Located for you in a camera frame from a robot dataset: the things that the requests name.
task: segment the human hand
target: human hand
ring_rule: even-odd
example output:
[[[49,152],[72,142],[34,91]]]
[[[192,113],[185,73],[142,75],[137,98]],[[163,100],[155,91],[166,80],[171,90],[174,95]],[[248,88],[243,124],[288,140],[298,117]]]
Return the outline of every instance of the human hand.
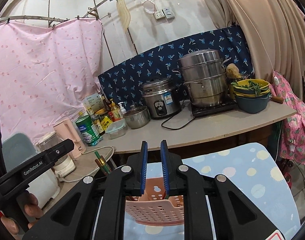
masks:
[[[38,199],[35,197],[33,194],[29,194],[29,202],[30,204],[25,205],[25,212],[28,216],[39,219],[43,216],[43,211],[41,208],[38,206]],[[15,239],[16,235],[19,232],[18,225],[11,219],[11,218],[6,218],[5,216],[1,217],[2,223],[5,225],[7,230],[13,235]],[[29,223],[28,228],[30,229],[35,223],[37,223],[38,220]]]

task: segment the navy blue palm tree fabric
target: navy blue palm tree fabric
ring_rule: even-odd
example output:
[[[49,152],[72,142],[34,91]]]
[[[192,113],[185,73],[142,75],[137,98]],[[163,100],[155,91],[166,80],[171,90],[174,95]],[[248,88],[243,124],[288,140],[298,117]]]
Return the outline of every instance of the navy blue palm tree fabric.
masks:
[[[171,70],[178,68],[177,60],[183,55],[201,49],[216,49],[222,58],[231,60],[225,65],[235,63],[240,73],[253,74],[251,56],[246,38],[240,26],[194,34],[157,46],[117,66],[99,76],[99,81],[106,96],[114,101],[125,102],[125,106],[133,103],[143,105],[142,84],[152,78],[169,77],[179,88],[180,100],[187,99],[182,77]]]

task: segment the yellow bowl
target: yellow bowl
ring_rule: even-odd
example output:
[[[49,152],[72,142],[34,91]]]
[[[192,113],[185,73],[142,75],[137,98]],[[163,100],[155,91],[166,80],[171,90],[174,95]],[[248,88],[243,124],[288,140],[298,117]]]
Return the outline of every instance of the yellow bowl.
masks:
[[[241,93],[237,93],[236,91],[234,91],[234,95],[239,96],[239,97],[248,97],[248,98],[256,98],[256,97],[261,97],[265,94],[270,93],[270,89],[265,90],[264,92],[261,92],[259,96],[256,95],[248,95],[248,94],[241,94]]]
[[[245,86],[245,85],[248,86],[249,81],[253,81],[255,83],[258,83],[259,85],[262,85],[262,87],[260,87],[260,89],[265,89],[269,86],[269,83],[263,79],[245,79],[245,80],[238,81],[237,82],[238,86],[233,85],[233,87],[241,89],[241,90],[249,90],[247,88],[240,87],[240,86]]]

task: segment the silver screw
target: silver screw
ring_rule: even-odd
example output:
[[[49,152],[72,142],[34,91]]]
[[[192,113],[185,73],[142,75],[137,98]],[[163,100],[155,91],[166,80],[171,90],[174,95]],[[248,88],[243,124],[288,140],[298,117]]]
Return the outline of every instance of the silver screw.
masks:
[[[87,176],[87,177],[84,177],[83,182],[86,183],[86,184],[89,184],[89,183],[92,183],[93,180],[94,180],[93,177]]]
[[[188,166],[186,166],[186,165],[180,165],[180,166],[178,167],[178,169],[179,169],[180,171],[188,171]]]
[[[226,178],[226,176],[225,175],[218,175],[217,176],[217,180],[219,181],[219,182],[225,182],[226,180],[227,180],[227,178]]]
[[[121,171],[122,172],[130,172],[131,171],[131,167],[130,166],[123,166],[122,168],[121,168]]]

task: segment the sponge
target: sponge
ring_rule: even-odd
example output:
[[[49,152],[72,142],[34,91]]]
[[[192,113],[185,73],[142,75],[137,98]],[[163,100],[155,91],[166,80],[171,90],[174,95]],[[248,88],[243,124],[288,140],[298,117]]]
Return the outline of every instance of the sponge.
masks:
[[[239,69],[233,63],[229,64],[228,67],[226,68],[226,75],[228,78],[232,78],[232,79],[240,78]]]

